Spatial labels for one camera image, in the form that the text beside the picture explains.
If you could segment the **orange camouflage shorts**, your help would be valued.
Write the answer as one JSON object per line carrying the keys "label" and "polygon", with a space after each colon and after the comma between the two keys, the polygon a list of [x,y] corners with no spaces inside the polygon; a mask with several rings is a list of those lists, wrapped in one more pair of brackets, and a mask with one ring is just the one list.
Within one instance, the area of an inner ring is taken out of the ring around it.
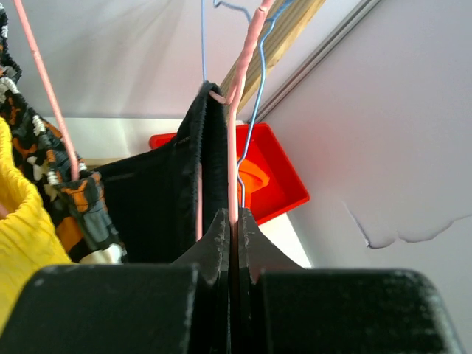
{"label": "orange camouflage shorts", "polygon": [[101,175],[78,159],[77,180],[62,133],[31,107],[17,83],[21,67],[8,52],[1,11],[1,118],[12,136],[15,166],[38,189],[57,239],[76,263],[123,264],[127,252],[105,204]]}

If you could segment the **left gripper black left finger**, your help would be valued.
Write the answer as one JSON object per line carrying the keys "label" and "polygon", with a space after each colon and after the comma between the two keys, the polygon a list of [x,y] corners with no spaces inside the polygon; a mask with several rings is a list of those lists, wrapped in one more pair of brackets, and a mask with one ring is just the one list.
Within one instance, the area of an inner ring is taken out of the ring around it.
{"label": "left gripper black left finger", "polygon": [[3,353],[227,353],[229,221],[170,264],[57,265],[27,282]]}

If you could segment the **light blue wire hanger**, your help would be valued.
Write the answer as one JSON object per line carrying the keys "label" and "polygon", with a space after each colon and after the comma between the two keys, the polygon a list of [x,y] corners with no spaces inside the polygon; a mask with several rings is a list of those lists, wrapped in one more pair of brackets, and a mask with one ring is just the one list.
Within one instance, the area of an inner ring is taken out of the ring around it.
{"label": "light blue wire hanger", "polygon": [[[292,1],[283,1],[283,2],[284,2],[283,6],[287,7]],[[265,19],[265,23],[264,23],[263,28],[261,30],[261,33],[258,37],[258,43],[257,43],[257,47],[256,47],[256,49],[259,51],[259,53],[261,55],[264,54],[263,42],[266,40],[268,35],[273,30],[274,22],[275,22],[274,18],[266,18]],[[244,184],[242,182],[242,178],[240,177],[239,169],[240,169],[240,166],[241,166],[242,162],[246,159],[246,156],[247,156],[248,151],[249,151],[249,145],[250,145],[250,142],[251,142],[251,135],[252,135],[252,132],[253,132],[253,129],[254,129],[256,116],[257,116],[257,113],[258,113],[258,110],[259,110],[259,107],[260,107],[260,101],[262,99],[263,89],[264,89],[265,84],[266,84],[267,73],[266,73],[266,63],[265,62],[262,62],[260,64],[260,73],[262,74],[262,77],[261,77],[261,82],[260,82],[258,90],[257,90],[256,99],[254,101],[254,107],[253,107],[253,111],[252,111],[252,114],[251,114],[251,118],[249,120],[249,129],[248,129],[248,133],[247,133],[247,137],[246,137],[246,145],[244,147],[243,154],[237,160],[237,169],[238,169],[237,182],[240,185],[240,189],[241,189],[240,205],[242,207],[245,206],[245,204],[244,204],[245,203],[245,197],[244,197],[245,187],[244,187]]]}

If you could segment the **pink wire hanger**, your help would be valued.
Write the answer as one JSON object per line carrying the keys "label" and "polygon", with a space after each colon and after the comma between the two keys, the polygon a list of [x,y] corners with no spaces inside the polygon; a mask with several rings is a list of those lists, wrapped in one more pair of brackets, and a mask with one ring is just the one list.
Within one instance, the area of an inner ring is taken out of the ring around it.
{"label": "pink wire hanger", "polygon": [[230,10],[237,11],[244,14],[245,19],[249,23],[246,39],[244,41],[243,49],[236,60],[235,73],[229,85],[226,95],[223,97],[214,93],[212,96],[215,100],[223,105],[229,106],[229,121],[228,121],[228,198],[229,198],[229,224],[231,240],[236,242],[238,231],[238,193],[237,193],[237,136],[236,136],[236,116],[237,109],[243,96],[243,91],[246,82],[246,73],[249,64],[253,57],[254,51],[257,47],[258,37],[261,33],[263,25],[266,21],[268,11],[271,9],[272,1],[262,1],[258,8],[251,15],[245,7],[231,4],[227,1],[213,1],[212,6],[226,7]]}

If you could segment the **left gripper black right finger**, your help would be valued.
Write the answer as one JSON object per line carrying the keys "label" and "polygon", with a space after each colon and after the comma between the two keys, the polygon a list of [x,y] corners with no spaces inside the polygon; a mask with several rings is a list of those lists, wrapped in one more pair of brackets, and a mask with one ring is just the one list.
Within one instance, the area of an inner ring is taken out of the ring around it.
{"label": "left gripper black right finger", "polygon": [[408,269],[305,269],[239,217],[240,353],[463,353],[432,282]]}

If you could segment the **pink hanger with camouflage shorts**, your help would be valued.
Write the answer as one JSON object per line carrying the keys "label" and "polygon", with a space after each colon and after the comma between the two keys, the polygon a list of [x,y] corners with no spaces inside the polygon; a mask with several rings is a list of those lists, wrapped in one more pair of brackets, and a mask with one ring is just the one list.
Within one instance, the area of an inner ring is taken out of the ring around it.
{"label": "pink hanger with camouflage shorts", "polygon": [[69,157],[69,161],[71,164],[71,177],[72,180],[76,181],[80,177],[79,173],[79,162],[77,159],[77,155],[75,153],[74,146],[72,144],[71,137],[69,135],[68,129],[66,127],[66,122],[63,118],[62,112],[60,110],[60,106],[58,104],[57,97],[55,95],[55,91],[52,87],[51,81],[49,79],[49,75],[47,73],[46,67],[44,65],[44,61],[41,57],[41,53],[39,47],[36,43],[32,28],[30,26],[29,20],[27,18],[26,11],[24,9],[24,5],[22,4],[21,0],[14,0],[15,9],[18,13],[19,20],[21,22],[21,26],[23,28],[24,34],[27,39],[27,43],[29,44],[30,51],[32,53],[32,57],[35,61],[35,65],[37,67],[38,73],[41,77],[42,83],[44,85],[44,90],[46,95],[49,99],[49,103],[52,107],[52,112],[55,115],[55,119],[59,126],[60,132],[63,135],[64,144],[66,147],[66,152]]}

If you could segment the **dark navy shorts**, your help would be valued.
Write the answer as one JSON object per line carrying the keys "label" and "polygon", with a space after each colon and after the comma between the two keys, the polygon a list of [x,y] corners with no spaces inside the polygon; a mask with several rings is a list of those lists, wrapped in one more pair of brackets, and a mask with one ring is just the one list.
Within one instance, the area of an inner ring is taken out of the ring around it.
{"label": "dark navy shorts", "polygon": [[199,190],[204,231],[228,207],[226,121],[211,91],[221,90],[200,87],[169,142],[97,169],[130,263],[171,263],[192,247]]}

